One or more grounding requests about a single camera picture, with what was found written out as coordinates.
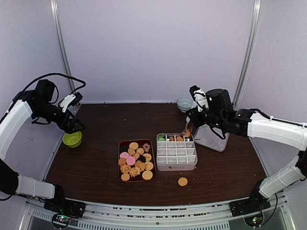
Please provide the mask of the swirl butter cookie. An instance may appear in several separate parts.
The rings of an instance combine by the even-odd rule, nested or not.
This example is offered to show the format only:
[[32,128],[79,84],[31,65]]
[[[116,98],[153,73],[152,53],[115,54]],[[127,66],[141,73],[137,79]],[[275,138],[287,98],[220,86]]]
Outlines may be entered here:
[[123,165],[120,166],[120,171],[122,173],[129,173],[130,169],[131,169],[131,166],[128,165],[128,164],[123,164]]

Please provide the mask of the leaf shaped tan cookie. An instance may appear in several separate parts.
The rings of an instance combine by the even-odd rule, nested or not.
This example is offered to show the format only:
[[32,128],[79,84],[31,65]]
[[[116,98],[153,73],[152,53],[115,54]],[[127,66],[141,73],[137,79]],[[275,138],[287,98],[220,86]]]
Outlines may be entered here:
[[189,138],[190,135],[191,135],[190,130],[189,130],[189,129],[186,129],[186,130],[183,132],[183,135],[184,135],[184,137]]

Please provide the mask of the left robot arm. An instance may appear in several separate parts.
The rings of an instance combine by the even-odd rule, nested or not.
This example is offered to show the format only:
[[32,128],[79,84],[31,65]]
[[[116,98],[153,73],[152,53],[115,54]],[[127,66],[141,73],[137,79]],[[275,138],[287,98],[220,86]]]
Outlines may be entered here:
[[57,135],[85,130],[69,110],[82,95],[73,91],[58,102],[52,81],[40,78],[31,83],[35,87],[18,92],[0,119],[0,192],[38,199],[53,212],[81,218],[85,203],[68,200],[61,185],[47,183],[43,177]]

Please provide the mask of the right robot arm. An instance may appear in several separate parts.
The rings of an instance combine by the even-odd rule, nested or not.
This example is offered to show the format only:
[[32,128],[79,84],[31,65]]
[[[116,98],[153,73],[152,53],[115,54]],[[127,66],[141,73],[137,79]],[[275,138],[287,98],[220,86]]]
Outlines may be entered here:
[[307,178],[307,125],[268,116],[260,109],[235,110],[226,89],[204,92],[194,85],[189,92],[195,107],[187,111],[187,129],[207,127],[220,140],[228,134],[260,138],[298,149],[298,154],[277,173],[257,182],[249,198],[229,204],[232,216],[261,212],[270,207],[269,198]]

